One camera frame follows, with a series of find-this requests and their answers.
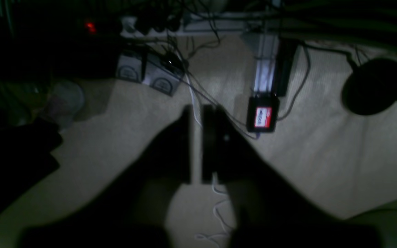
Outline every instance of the sticker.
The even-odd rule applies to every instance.
[[[271,125],[272,108],[257,108],[255,114],[255,127],[269,127]]]

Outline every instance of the red light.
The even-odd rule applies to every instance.
[[[87,23],[85,23],[85,27],[88,29],[88,32],[90,34],[96,34],[97,30],[96,30],[96,27],[94,26],[94,23],[87,22]]]

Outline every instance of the beige carpet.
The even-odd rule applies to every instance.
[[[196,46],[211,39],[197,38]],[[180,46],[186,52],[184,40]],[[397,103],[370,117],[347,112],[340,103],[342,85],[351,72],[345,59],[325,52],[310,55],[312,71],[291,115],[278,123],[275,133],[262,135],[252,145],[303,195],[337,217],[397,199]],[[297,56],[290,96],[306,69],[304,54]],[[219,48],[201,50],[190,63],[203,86],[244,121],[254,60],[243,42],[226,37]],[[13,247],[23,228],[65,218],[87,204],[191,102],[185,85],[174,97],[120,80],[81,85],[87,106],[53,152],[61,168],[0,215],[0,248]],[[287,107],[288,99],[283,99],[282,109]],[[194,234],[222,232],[212,215],[213,205],[222,198],[209,185],[181,187],[166,220],[175,247],[214,247],[194,240]],[[222,213],[235,226],[230,208],[225,206]]]

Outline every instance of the dark fabric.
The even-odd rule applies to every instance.
[[[30,187],[58,169],[49,154],[62,143],[55,124],[0,129],[0,213]]]

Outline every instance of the black device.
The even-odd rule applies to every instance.
[[[248,132],[273,132],[278,117],[280,100],[277,96],[255,96],[249,98],[246,129]]]

